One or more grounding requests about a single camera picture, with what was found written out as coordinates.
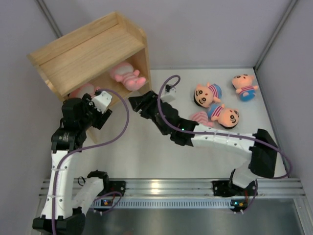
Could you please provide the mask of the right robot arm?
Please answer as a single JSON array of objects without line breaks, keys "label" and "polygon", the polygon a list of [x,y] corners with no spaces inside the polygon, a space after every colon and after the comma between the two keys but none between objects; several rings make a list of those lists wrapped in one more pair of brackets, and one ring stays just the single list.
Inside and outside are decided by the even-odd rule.
[{"label": "right robot arm", "polygon": [[177,145],[215,147],[244,157],[246,161],[234,169],[226,181],[226,193],[238,195],[256,179],[274,177],[277,146],[268,131],[258,129],[255,134],[243,135],[181,118],[175,108],[160,101],[153,91],[130,97],[128,100],[133,111],[145,119],[150,119],[161,134],[169,135],[170,140]]}]

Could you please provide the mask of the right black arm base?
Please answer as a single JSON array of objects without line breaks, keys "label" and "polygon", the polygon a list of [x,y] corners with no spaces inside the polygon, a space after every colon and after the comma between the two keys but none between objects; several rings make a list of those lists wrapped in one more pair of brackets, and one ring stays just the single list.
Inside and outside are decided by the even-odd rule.
[{"label": "right black arm base", "polygon": [[232,184],[229,180],[217,180],[212,182],[213,194],[219,197],[244,196],[244,189]]}]

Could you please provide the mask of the pink striped plush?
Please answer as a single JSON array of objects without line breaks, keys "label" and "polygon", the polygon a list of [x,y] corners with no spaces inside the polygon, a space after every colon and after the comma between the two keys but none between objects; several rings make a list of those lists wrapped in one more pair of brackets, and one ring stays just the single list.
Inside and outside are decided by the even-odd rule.
[{"label": "pink striped plush", "polygon": [[208,115],[205,111],[196,112],[192,114],[189,118],[190,120],[196,121],[204,126],[208,126],[208,127],[214,126],[214,123],[208,119]]},{"label": "pink striped plush", "polygon": [[98,86],[94,86],[93,84],[86,83],[83,86],[77,88],[72,91],[68,97],[69,98],[83,98],[85,94],[89,94],[92,98],[95,96],[96,90],[100,89]]},{"label": "pink striped plush", "polygon": [[137,91],[146,83],[146,78],[139,76],[140,71],[128,62],[121,62],[109,71],[110,77],[120,82],[127,90]]}]

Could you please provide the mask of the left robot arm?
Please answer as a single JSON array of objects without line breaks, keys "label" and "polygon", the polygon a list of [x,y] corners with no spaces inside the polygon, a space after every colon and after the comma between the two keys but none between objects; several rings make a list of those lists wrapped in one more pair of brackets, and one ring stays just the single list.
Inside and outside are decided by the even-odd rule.
[{"label": "left robot arm", "polygon": [[112,96],[106,91],[63,102],[60,126],[51,137],[52,168],[48,194],[32,228],[49,235],[80,235],[88,207],[98,195],[109,193],[107,173],[93,171],[75,198],[72,197],[75,168],[90,127],[101,129],[112,111]]}]

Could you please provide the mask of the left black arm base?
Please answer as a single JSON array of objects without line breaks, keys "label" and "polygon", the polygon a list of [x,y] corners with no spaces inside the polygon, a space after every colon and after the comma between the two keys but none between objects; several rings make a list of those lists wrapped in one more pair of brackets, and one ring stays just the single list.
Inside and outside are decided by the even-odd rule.
[{"label": "left black arm base", "polygon": [[123,196],[126,191],[126,181],[109,180],[104,184],[104,194],[112,193],[114,191],[121,193]]}]

